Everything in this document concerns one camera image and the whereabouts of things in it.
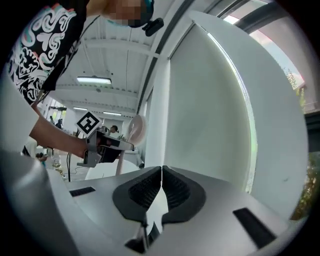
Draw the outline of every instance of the white wall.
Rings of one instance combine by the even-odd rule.
[[[158,60],[153,82],[148,134],[146,139],[145,166],[162,166],[165,158],[168,102],[170,87],[170,61]]]
[[[41,108],[39,109],[39,105],[38,104],[38,109],[40,110],[40,113],[44,116],[44,118],[47,118],[49,120],[49,116],[48,115],[48,111],[49,111],[49,107],[51,106],[53,99],[50,96],[47,96],[44,101],[41,104]]]
[[[171,59],[169,98],[164,163],[243,189],[250,162],[246,105],[223,54],[197,26]]]
[[[247,33],[208,14],[190,12],[189,16],[223,47],[246,86],[258,142],[251,195],[289,219],[302,192],[308,162],[299,99],[274,58]]]
[[[67,108],[65,113],[65,118],[63,120],[63,129],[68,131],[68,133],[73,134],[77,131],[76,122],[80,120],[81,115],[85,112],[79,113],[75,112],[73,109]]]

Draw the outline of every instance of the curved white surface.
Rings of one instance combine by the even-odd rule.
[[[223,47],[250,97],[258,143],[251,195],[289,219],[308,162],[307,129],[298,97],[277,62],[247,33],[202,12],[191,11],[189,17]]]
[[[118,165],[118,159],[114,162],[101,162],[98,163],[94,168],[90,168],[85,179],[92,180],[92,179],[99,179],[99,178],[106,178],[116,175],[116,169]],[[121,174],[126,174],[130,172],[134,172],[139,170],[137,166],[135,166],[132,162],[127,160],[123,160],[122,163],[122,172]]]
[[[172,57],[170,69],[164,164],[244,191],[251,130],[241,88],[226,58],[194,26]]]

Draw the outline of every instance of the ceiling beam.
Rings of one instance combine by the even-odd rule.
[[[67,108],[75,111],[76,113],[85,113],[85,111],[81,111],[81,110],[75,110],[73,109],[73,106],[69,103],[69,102],[64,102],[63,105],[65,105]],[[104,114],[100,111],[92,111],[98,118],[105,118],[105,119],[110,119],[110,120],[118,120],[118,121],[127,121],[127,120],[130,120],[131,117],[127,117],[127,116],[116,116],[116,115],[107,115],[107,114]]]
[[[93,111],[93,113],[98,117],[98,118],[105,118],[105,119],[111,119],[111,120],[118,120],[118,121],[127,121],[131,120],[132,117],[127,117],[127,116],[116,116],[116,115],[107,115],[104,113],[99,113]]]
[[[137,99],[138,94],[132,91],[120,90],[120,89],[112,89],[112,88],[102,88],[97,86],[89,86],[84,84],[57,84],[55,87],[56,90],[66,90],[66,91],[74,91],[74,90],[86,90],[93,91],[97,93],[108,93],[108,94],[116,94],[122,95],[130,98]]]
[[[115,113],[120,113],[125,116],[135,116],[136,115],[135,110],[128,108],[128,107],[111,106],[111,105],[107,105],[107,104],[97,104],[97,103],[84,102],[84,101],[74,101],[74,100],[63,100],[62,104],[68,105],[70,107],[85,108],[85,109],[93,110],[93,111],[115,112]]]
[[[138,42],[132,42],[119,39],[87,39],[83,43],[88,48],[111,48],[123,51],[133,51],[140,54],[145,54],[151,57],[159,58],[159,54],[151,50],[149,45]]]

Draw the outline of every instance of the black slot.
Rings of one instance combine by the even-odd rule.
[[[96,191],[96,190],[92,186],[87,186],[87,187],[79,188],[76,190],[71,190],[70,194],[74,198],[74,197],[78,197],[78,196],[82,196],[82,195],[91,193],[93,191]]]
[[[277,237],[247,208],[234,210],[233,214],[244,227],[258,249],[261,249]]]

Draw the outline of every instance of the white floor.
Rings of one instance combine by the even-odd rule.
[[[68,153],[57,150],[57,149],[54,150],[54,158],[60,160],[61,166],[59,168],[62,169],[63,174],[68,178],[67,154]],[[52,166],[53,162],[54,162],[53,158],[48,157],[46,161],[46,167],[48,169],[55,169]],[[77,166],[77,163],[80,163],[80,162],[82,162],[81,158],[75,155],[71,155],[71,161],[70,161],[71,181],[83,181],[86,178],[89,168]]]

